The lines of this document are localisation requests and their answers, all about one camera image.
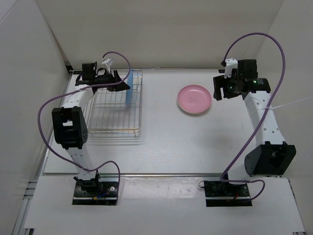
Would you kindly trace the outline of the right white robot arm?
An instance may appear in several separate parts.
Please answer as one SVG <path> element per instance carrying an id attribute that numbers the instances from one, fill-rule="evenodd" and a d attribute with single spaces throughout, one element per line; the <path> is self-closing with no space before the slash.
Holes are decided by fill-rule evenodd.
<path id="1" fill-rule="evenodd" d="M 255 148 L 237 167 L 234 163 L 222 173 L 220 191 L 230 196 L 237 184 L 255 182 L 258 178 L 282 176 L 296 155 L 294 145 L 287 144 L 280 132 L 274 112 L 269 104 L 273 93 L 269 82 L 259 78 L 254 59 L 237 61 L 234 58 L 222 62 L 224 75 L 213 78 L 216 100 L 241 96 L 254 131 L 249 141 L 255 140 Z"/>

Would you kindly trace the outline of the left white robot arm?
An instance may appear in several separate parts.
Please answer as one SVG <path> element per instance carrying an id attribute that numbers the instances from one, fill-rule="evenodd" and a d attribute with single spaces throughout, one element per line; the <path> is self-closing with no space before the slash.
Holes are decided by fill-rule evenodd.
<path id="1" fill-rule="evenodd" d="M 76 93 L 71 94 L 62 107 L 52 110 L 52 122 L 55 141 L 70 155 L 78 171 L 74 178 L 77 185 L 94 199 L 99 199 L 107 195 L 107 190 L 99 181 L 98 171 L 90 171 L 93 164 L 86 147 L 89 134 L 83 110 L 98 89 L 121 92 L 131 87 L 122 81 L 117 70 L 110 71 L 109 66 L 96 67 L 96 62 L 82 65 L 82 74 L 75 80 Z"/>

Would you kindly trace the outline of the cream plate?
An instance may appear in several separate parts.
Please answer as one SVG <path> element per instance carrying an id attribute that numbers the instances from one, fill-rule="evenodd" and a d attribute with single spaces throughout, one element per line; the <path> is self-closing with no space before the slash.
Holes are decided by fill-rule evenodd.
<path id="1" fill-rule="evenodd" d="M 211 108 L 210 105 L 187 105 L 185 103 L 178 103 L 178 106 L 182 111 L 191 115 L 202 115 L 209 111 L 209 109 Z"/>

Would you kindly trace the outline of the pink plate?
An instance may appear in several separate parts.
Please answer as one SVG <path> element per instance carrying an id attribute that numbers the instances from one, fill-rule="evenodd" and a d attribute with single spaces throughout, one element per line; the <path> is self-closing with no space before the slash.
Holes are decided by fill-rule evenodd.
<path id="1" fill-rule="evenodd" d="M 188 85 L 183 87 L 177 96 L 177 104 L 185 103 L 187 105 L 210 105 L 212 104 L 212 96 L 210 92 L 200 85 Z"/>

